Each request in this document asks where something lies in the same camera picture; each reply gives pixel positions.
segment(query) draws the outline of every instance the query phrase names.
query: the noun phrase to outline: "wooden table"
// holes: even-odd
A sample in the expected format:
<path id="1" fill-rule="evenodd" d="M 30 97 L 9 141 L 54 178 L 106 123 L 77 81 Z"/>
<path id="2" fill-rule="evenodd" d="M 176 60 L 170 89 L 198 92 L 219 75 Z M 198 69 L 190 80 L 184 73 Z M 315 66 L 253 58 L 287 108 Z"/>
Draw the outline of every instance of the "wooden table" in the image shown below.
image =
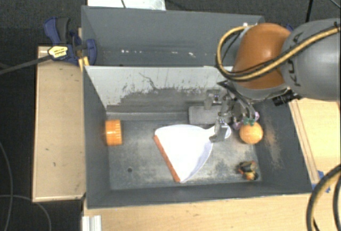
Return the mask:
<path id="1" fill-rule="evenodd" d="M 46 54 L 39 48 L 39 57 Z M 82 85 L 79 68 L 38 65 L 33 200 L 70 200 L 85 193 Z M 340 163 L 340 111 L 336 103 L 302 99 L 290 104 L 299 138 L 317 169 Z M 316 210 L 321 230 L 335 230 L 332 188 Z M 306 230 L 309 195 L 88 210 L 102 230 Z"/>

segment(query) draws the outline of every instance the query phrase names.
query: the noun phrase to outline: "orange ball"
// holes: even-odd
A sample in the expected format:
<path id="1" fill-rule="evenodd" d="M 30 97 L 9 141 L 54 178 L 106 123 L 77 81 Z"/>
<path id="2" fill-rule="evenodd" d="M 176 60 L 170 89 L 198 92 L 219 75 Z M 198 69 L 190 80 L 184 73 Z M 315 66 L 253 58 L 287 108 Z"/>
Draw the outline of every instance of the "orange ball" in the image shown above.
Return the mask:
<path id="1" fill-rule="evenodd" d="M 247 144 L 256 144 L 263 138 L 263 129 L 257 122 L 253 126 L 242 125 L 239 130 L 240 138 Z"/>

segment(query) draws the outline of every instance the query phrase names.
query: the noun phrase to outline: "yellow clamp label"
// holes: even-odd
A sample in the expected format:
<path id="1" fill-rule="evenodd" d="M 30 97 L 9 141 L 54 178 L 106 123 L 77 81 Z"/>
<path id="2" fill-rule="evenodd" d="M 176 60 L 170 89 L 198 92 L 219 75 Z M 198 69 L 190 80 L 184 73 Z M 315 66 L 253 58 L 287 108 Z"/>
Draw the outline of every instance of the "yellow clamp label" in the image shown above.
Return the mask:
<path id="1" fill-rule="evenodd" d="M 66 46 L 53 46 L 48 50 L 48 53 L 54 58 L 65 57 L 68 54 L 68 48 Z"/>

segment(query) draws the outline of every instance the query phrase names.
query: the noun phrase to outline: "metal bracket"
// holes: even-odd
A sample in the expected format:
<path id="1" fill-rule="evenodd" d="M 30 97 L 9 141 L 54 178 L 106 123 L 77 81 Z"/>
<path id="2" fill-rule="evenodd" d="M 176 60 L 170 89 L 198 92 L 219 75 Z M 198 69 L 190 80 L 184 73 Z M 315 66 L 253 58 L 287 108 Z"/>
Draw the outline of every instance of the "metal bracket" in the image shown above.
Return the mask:
<path id="1" fill-rule="evenodd" d="M 82 217 L 82 231 L 102 231 L 102 217 L 100 215 Z"/>

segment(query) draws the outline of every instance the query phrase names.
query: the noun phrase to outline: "small toy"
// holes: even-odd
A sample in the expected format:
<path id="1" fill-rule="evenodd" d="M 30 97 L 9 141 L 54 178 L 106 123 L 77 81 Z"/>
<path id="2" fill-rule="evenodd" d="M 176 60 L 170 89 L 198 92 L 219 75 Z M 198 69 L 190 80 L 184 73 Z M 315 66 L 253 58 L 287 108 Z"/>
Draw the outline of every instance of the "small toy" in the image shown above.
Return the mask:
<path id="1" fill-rule="evenodd" d="M 257 164 L 255 161 L 241 162 L 238 165 L 238 172 L 245 176 L 248 181 L 257 180 L 259 175 L 256 172 Z"/>

